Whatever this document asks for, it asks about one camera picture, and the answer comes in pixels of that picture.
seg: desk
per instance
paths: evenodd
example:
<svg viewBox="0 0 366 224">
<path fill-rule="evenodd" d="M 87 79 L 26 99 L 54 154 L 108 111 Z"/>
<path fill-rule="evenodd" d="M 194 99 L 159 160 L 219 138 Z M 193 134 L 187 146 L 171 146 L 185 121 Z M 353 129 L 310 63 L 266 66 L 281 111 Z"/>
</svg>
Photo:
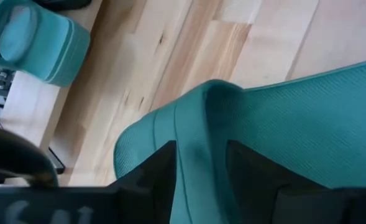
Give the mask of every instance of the desk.
<svg viewBox="0 0 366 224">
<path fill-rule="evenodd" d="M 91 31 L 102 1 L 92 0 L 88 7 L 67 11 L 63 15 Z M 16 72 L 0 117 L 3 128 L 46 150 L 53 138 L 68 91 L 69 87 L 49 85 L 31 75 Z"/>
</svg>

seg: wooden floor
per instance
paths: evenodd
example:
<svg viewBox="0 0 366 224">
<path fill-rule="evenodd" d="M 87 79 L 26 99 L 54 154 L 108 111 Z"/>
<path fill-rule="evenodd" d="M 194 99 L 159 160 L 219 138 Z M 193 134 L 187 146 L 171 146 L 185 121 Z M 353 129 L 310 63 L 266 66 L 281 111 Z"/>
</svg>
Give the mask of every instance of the wooden floor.
<svg viewBox="0 0 366 224">
<path fill-rule="evenodd" d="M 253 87 L 366 60 L 366 0 L 104 0 L 51 143 L 66 185 L 115 179 L 128 125 L 212 79 Z"/>
</svg>

